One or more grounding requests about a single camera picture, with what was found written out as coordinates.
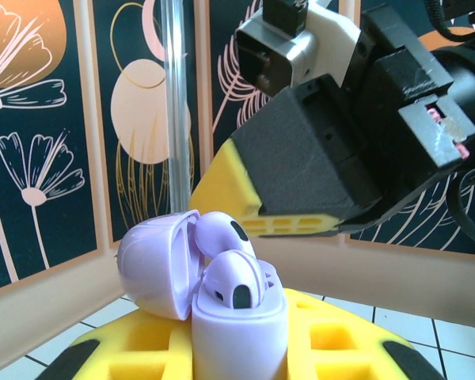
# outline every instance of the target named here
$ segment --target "wireless earbud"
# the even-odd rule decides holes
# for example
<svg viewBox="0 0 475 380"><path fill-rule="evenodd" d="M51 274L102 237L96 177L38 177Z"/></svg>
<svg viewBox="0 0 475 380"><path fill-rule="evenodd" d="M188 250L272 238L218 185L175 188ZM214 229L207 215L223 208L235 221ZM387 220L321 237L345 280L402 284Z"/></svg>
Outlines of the wireless earbud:
<svg viewBox="0 0 475 380"><path fill-rule="evenodd" d="M209 263L203 286L212 298L226 307L252 309L264 298L266 277L255 257L229 250Z"/></svg>
<svg viewBox="0 0 475 380"><path fill-rule="evenodd" d="M196 244L200 252L211 259L231 249L255 257L246 232L233 218L222 212L209 212L200 217L196 223Z"/></svg>

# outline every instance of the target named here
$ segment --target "black screw hole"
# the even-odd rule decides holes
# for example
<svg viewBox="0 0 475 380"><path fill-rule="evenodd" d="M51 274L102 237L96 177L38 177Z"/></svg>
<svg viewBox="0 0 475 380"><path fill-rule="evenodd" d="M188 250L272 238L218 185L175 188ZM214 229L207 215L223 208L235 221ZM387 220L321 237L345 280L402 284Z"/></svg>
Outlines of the black screw hole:
<svg viewBox="0 0 475 380"><path fill-rule="evenodd" d="M367 56L367 48L366 48L366 45L363 44L362 42L358 42L357 43L357 52L359 54L361 54L362 57L366 57Z"/></svg>

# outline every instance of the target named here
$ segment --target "black foam block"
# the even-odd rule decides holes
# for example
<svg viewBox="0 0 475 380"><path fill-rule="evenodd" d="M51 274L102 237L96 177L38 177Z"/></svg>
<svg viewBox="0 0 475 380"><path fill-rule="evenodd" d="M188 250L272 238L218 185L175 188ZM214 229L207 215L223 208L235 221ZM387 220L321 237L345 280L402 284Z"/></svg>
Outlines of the black foam block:
<svg viewBox="0 0 475 380"><path fill-rule="evenodd" d="M418 352L398 342L383 343L384 349L408 380L443 380L444 377Z"/></svg>
<svg viewBox="0 0 475 380"><path fill-rule="evenodd" d="M262 215L349 219L379 199L328 91L320 80L285 88L232 134Z"/></svg>
<svg viewBox="0 0 475 380"><path fill-rule="evenodd" d="M67 348L36 380L72 380L99 344L92 339Z"/></svg>

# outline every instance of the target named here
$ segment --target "open case lid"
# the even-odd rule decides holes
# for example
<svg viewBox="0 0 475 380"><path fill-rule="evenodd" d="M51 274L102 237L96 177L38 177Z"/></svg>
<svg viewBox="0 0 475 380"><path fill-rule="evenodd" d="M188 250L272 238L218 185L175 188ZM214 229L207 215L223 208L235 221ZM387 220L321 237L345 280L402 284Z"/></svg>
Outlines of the open case lid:
<svg viewBox="0 0 475 380"><path fill-rule="evenodd" d="M123 288L141 309L177 320L190 314L204 255L195 241L197 210L146 220L132 227L118 249Z"/></svg>

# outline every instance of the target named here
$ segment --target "yellow foam tray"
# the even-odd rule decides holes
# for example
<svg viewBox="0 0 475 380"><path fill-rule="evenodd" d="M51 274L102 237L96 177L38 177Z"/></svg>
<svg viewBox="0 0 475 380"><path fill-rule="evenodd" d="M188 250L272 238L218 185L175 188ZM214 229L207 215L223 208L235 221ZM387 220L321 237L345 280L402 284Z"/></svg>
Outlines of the yellow foam tray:
<svg viewBox="0 0 475 380"><path fill-rule="evenodd" d="M279 380L408 380L382 345L393 341L410 348L408 341L299 291L285 293L289 346L287 373ZM193 379L190 320L136 310L86 333L71 347L89 341L96 347L87 356L57 363L51 376L58 367L64 374L55 378L73 380Z"/></svg>

